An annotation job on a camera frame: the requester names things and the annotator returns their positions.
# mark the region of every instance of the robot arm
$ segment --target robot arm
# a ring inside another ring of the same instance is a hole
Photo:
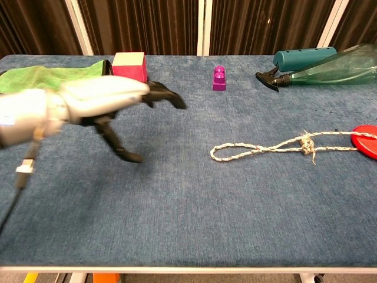
[[[128,162],[142,157],[126,151],[110,127],[118,111],[134,104],[168,100],[186,109],[182,98],[164,85],[105,75],[63,83],[59,92],[32,89],[0,95],[0,149],[34,140],[36,129],[43,138],[60,132],[64,123],[94,126],[113,152]]]

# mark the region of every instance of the magenta toy block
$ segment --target magenta toy block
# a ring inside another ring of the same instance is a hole
[[[226,75],[223,66],[217,66],[213,71],[212,90],[226,90]]]
[[[216,66],[213,73],[225,73],[225,68],[223,66]]]
[[[113,73],[146,83],[148,74],[144,52],[116,53],[113,61]]]

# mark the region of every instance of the orange object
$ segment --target orange object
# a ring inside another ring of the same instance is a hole
[[[93,283],[118,283],[118,273],[93,273]]]

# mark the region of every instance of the red frisbee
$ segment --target red frisbee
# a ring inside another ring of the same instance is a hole
[[[354,128],[353,131],[359,133],[374,134],[377,136],[377,126],[361,125]],[[351,134],[351,141],[353,145],[359,149],[363,154],[377,160],[377,140],[371,137],[362,137]]]

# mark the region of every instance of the white rope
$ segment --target white rope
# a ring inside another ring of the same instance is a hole
[[[211,150],[211,157],[215,161],[218,162],[228,162],[231,160],[235,159],[240,159],[242,157],[248,156],[248,155],[253,155],[255,153],[264,153],[264,152],[303,152],[303,154],[312,154],[312,162],[315,164],[315,156],[316,152],[320,150],[340,150],[340,151],[357,151],[358,149],[355,147],[341,147],[341,146],[322,146],[322,147],[317,147],[314,148],[314,142],[311,139],[311,137],[314,136],[319,136],[319,135],[324,135],[324,134],[354,134],[356,136],[362,136],[362,137],[371,137],[375,140],[377,140],[377,136],[374,134],[369,134],[369,133],[360,133],[358,131],[321,131],[318,133],[307,133],[305,131],[305,134],[301,134],[301,136],[294,137],[290,140],[283,141],[282,143],[279,143],[275,146],[270,146],[270,147],[264,147],[264,146],[256,146],[253,144],[248,144],[248,143],[224,143],[220,146],[215,146]],[[301,147],[292,147],[288,149],[279,149],[282,146],[285,146],[286,144],[294,143],[294,142],[300,142]],[[253,149],[249,152],[243,152],[234,156],[230,157],[223,157],[219,158],[216,157],[214,154],[216,151],[220,149],[225,149],[227,147],[245,147],[248,149]]]

